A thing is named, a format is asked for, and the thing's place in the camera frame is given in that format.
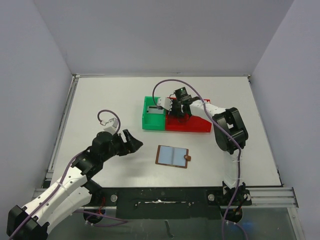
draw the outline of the black bracket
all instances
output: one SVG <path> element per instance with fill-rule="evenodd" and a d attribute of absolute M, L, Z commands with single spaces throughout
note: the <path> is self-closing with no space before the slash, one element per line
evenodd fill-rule
<path fill-rule="evenodd" d="M 99 132 L 93 139 L 92 146 L 80 154 L 71 166 L 80 169 L 82 174 L 90 180 L 102 170 L 104 162 L 113 156 L 135 153 L 143 145 L 127 129 L 123 130 L 123 133 L 126 142 L 123 141 L 121 134 L 112 135 L 106 131 Z"/>
<path fill-rule="evenodd" d="M 222 182 L 222 195 L 217 195 L 215 198 L 215 202 L 219 205 L 221 210 L 221 215 L 225 214 L 225 209 L 221 209 L 221 206 L 227 206 L 235 193 L 236 188 L 228 188 L 228 186 Z M 232 201 L 231 206 L 237 206 L 237 208 L 229 209 L 226 215 L 226 220 L 230 220 L 232 222 L 239 222 L 242 218 L 242 206 L 251 206 L 252 200 L 250 196 L 250 192 L 246 189 L 246 184 L 243 183 L 239 186 L 235 198 Z"/>
<path fill-rule="evenodd" d="M 215 114 L 212 119 L 229 133 L 242 149 L 245 147 L 249 135 L 237 108 L 226 109 L 223 113 Z M 219 148 L 233 154 L 238 149 L 236 145 L 218 127 L 213 125 L 213 129 Z"/>

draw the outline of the white wall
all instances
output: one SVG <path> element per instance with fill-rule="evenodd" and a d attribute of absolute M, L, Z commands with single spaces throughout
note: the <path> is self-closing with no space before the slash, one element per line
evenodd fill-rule
<path fill-rule="evenodd" d="M 251 74 L 293 0 L 34 0 L 72 73 Z"/>
<path fill-rule="evenodd" d="M 295 0 L 252 74 L 283 182 L 307 240 L 320 235 L 320 1 Z"/>
<path fill-rule="evenodd" d="M 0 239 L 45 176 L 71 78 L 33 1 L 1 1 Z"/>

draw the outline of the screw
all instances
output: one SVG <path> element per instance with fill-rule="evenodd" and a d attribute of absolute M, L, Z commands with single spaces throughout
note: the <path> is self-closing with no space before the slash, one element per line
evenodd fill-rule
<path fill-rule="evenodd" d="M 110 200 L 111 200 L 111 202 L 113 202 L 113 203 L 116 202 L 117 199 L 118 199 L 118 196 L 115 195 L 115 194 L 111 195 L 111 197 L 110 197 Z"/>
<path fill-rule="evenodd" d="M 209 201 L 214 201 L 215 200 L 215 195 L 213 195 L 213 194 L 209 194 L 208 195 L 208 199 L 209 199 Z"/>

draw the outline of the green box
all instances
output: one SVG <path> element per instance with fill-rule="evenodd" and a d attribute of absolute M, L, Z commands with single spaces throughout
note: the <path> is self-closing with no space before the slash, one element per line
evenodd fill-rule
<path fill-rule="evenodd" d="M 155 102 L 158 101 L 158 96 L 155 96 Z M 162 114 L 148 113 L 148 107 L 155 106 L 152 96 L 144 97 L 144 106 L 142 113 L 142 129 L 164 131 L 166 124 L 166 110 Z"/>

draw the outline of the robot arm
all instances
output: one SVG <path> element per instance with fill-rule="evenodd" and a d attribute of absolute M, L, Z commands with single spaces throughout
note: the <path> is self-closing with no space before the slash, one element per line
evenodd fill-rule
<path fill-rule="evenodd" d="M 174 91 L 175 99 L 160 97 L 157 106 L 168 110 L 168 114 L 178 118 L 197 116 L 209 121 L 204 110 L 204 104 L 210 117 L 227 133 L 229 133 L 243 149 L 248 139 L 248 132 L 235 107 L 226 109 L 215 106 L 209 102 L 203 103 L 198 97 L 192 97 L 187 93 L 185 87 Z M 224 153 L 224 183 L 230 188 L 234 188 L 238 179 L 238 149 L 235 144 L 222 131 L 213 125 L 214 136 L 217 145 Z"/>
<path fill-rule="evenodd" d="M 115 119 L 102 123 L 106 131 L 99 132 L 92 145 L 76 156 L 62 178 L 22 208 L 16 205 L 11 209 L 7 223 L 9 236 L 19 227 L 14 236 L 15 240 L 47 239 L 48 233 L 58 223 L 92 201 L 92 194 L 101 187 L 91 178 L 103 168 L 105 161 L 116 155 L 134 153 L 143 145 L 127 129 L 123 130 L 126 142 L 121 134 L 114 134 L 115 126 L 118 124 Z M 45 204 L 33 213 L 44 201 Z"/>

